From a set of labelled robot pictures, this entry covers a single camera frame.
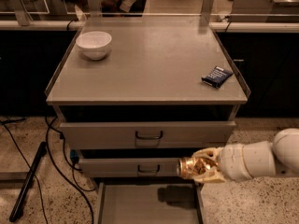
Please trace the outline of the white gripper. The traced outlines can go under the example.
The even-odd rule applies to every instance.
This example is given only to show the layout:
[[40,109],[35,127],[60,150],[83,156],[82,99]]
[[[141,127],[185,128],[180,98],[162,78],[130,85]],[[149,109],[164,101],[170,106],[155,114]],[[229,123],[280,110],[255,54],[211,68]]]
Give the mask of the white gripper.
[[196,158],[207,158],[218,161],[221,172],[217,169],[207,170],[201,175],[196,175],[193,180],[197,183],[223,183],[227,179],[241,182],[249,180],[243,156],[243,145],[232,144],[222,147],[208,147],[192,154]]

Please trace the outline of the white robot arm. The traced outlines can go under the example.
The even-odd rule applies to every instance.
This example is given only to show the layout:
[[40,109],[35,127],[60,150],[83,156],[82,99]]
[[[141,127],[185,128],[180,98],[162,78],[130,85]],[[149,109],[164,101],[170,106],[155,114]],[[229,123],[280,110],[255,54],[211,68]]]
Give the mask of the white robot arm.
[[197,183],[242,182],[257,177],[297,177],[299,174],[299,129],[289,128],[276,134],[272,142],[231,144],[201,149],[194,157],[206,158],[217,166],[192,179]]

